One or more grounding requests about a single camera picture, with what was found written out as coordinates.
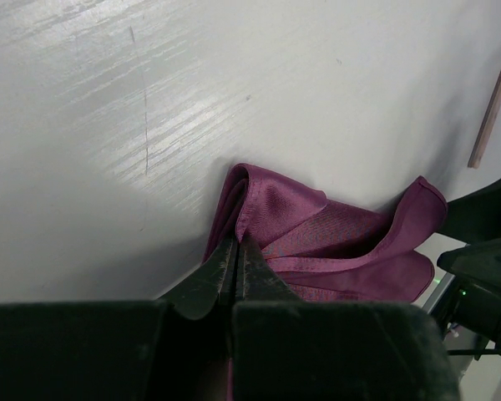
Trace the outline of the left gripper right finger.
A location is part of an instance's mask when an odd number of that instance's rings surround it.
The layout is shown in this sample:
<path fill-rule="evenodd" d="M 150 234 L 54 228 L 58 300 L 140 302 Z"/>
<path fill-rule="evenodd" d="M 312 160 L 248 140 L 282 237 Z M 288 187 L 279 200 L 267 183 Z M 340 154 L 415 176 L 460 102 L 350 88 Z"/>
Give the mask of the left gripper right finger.
<path fill-rule="evenodd" d="M 266 263 L 256 241 L 244 237 L 236 263 L 235 302 L 291 302 L 296 294 Z"/>

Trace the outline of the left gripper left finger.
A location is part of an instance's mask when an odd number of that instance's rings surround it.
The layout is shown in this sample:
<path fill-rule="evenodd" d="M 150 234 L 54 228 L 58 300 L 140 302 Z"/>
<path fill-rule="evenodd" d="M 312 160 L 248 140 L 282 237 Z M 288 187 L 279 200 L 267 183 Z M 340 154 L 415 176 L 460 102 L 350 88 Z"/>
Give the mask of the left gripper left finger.
<path fill-rule="evenodd" d="M 185 319 L 203 319 L 219 302 L 221 306 L 229 303 L 237 257 L 237 239 L 225 237 L 206 262 L 160 298 Z"/>

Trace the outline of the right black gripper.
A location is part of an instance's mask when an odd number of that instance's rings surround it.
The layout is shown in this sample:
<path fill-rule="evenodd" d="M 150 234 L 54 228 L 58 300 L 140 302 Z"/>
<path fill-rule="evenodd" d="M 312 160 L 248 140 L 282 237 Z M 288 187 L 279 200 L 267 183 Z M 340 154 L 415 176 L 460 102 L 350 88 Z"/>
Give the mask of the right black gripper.
<path fill-rule="evenodd" d="M 463 242 L 437 265 L 452 280 L 433 308 L 442 331 L 456 323 L 501 356 L 501 179 L 448 203 L 439 233 Z"/>

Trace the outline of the purple cloth napkin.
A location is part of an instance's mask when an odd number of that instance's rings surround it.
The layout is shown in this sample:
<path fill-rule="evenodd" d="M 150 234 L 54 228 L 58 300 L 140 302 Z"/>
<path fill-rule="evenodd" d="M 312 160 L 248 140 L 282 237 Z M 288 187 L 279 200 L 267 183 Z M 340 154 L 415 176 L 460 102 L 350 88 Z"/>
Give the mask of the purple cloth napkin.
<path fill-rule="evenodd" d="M 307 301 L 414 302 L 434 278 L 417 252 L 448 205 L 418 177 L 388 213 L 330 200 L 284 175 L 235 165 L 226 176 L 204 257 L 229 234 L 255 240 L 267 265 Z"/>

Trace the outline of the pink handled knife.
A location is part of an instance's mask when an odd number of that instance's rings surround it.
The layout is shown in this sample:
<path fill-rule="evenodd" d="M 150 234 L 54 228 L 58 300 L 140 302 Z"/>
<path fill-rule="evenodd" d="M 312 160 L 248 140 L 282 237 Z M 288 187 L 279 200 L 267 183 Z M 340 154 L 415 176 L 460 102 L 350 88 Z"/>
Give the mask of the pink handled knife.
<path fill-rule="evenodd" d="M 480 125 L 472 153 L 468 160 L 468 168 L 477 169 L 487 148 L 488 141 L 493 132 L 498 113 L 501 108 L 501 69 L 497 82 L 493 88 L 488 107 L 486 108 L 483 121 Z"/>

